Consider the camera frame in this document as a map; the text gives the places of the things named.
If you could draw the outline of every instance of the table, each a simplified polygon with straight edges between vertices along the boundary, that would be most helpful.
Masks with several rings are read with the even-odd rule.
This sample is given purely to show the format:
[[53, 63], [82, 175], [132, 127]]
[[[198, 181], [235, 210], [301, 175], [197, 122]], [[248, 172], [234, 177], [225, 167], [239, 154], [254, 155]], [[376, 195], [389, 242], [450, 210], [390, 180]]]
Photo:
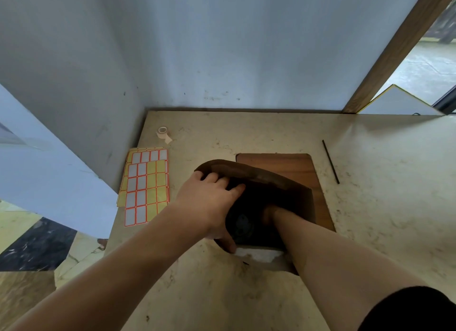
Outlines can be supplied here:
[[[201, 163], [237, 153], [312, 156], [336, 231], [456, 300], [456, 117], [150, 111], [138, 147], [171, 138], [170, 195]], [[340, 184], [322, 145], [325, 140]], [[140, 226], [119, 209], [106, 252]], [[248, 267], [210, 241], [187, 251], [124, 330], [327, 330], [299, 277]]]

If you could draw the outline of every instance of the wooden beam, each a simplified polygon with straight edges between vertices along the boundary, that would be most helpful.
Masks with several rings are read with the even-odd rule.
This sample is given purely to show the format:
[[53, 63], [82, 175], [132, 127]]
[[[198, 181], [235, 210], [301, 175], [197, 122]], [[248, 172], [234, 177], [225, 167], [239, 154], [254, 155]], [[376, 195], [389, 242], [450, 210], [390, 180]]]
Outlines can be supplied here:
[[396, 68], [450, 4], [451, 0], [418, 0], [361, 85], [342, 110], [357, 113], [369, 104]]

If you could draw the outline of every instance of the fingers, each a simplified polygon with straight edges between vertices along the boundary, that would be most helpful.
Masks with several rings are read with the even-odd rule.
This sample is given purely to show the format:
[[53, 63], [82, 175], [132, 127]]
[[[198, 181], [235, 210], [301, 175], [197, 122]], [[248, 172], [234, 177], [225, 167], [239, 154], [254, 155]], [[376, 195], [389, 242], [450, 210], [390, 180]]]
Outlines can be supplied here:
[[204, 174], [201, 171], [194, 171], [193, 174], [191, 174], [190, 178], [201, 181], [201, 178], [203, 177], [203, 175]]
[[236, 201], [242, 193], [245, 191], [245, 184], [238, 184], [235, 188], [230, 190], [231, 195], [233, 196], [233, 200]]
[[226, 228], [225, 232], [223, 233], [223, 236], [218, 239], [218, 242], [223, 248], [225, 248], [230, 253], [236, 252], [236, 243], [234, 243], [233, 238], [229, 234], [228, 230], [226, 230]]
[[218, 179], [219, 179], [219, 175], [217, 173], [210, 173], [208, 176], [206, 176], [206, 178], [204, 179], [204, 182], [214, 183], [214, 182], [217, 182]]
[[229, 177], [222, 177], [221, 179], [219, 179], [216, 184], [219, 185], [220, 187], [222, 187], [223, 189], [226, 189], [226, 187], [228, 186], [228, 183], [229, 183]]

